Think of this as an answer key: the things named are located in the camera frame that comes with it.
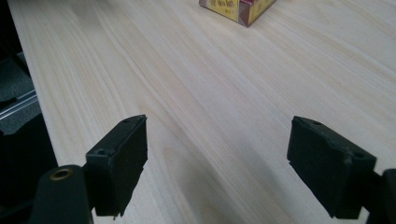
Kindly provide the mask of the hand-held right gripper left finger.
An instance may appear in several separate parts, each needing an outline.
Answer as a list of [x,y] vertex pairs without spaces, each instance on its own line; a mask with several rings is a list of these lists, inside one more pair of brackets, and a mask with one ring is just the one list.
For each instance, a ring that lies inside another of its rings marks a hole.
[[90,206],[97,216],[123,215],[148,160],[147,117],[119,122],[86,153]]

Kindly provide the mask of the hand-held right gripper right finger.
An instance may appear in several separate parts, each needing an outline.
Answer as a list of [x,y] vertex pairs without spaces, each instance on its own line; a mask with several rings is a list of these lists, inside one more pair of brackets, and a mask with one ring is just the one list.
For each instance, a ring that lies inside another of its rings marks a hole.
[[318,121],[294,117],[287,159],[331,217],[359,217],[375,156]]

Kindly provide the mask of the yellow and red box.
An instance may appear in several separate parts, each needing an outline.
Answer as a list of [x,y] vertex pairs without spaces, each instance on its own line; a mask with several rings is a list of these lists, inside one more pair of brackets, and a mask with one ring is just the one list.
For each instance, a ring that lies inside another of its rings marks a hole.
[[199,5],[245,27],[255,22],[276,0],[199,0]]

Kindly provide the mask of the metal rail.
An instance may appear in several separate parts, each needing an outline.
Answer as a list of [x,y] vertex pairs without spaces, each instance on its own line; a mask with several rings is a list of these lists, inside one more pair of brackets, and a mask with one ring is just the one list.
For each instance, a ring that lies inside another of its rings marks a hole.
[[19,97],[12,97],[8,100],[0,101],[0,120],[15,114],[35,102],[37,102],[35,90],[28,91]]

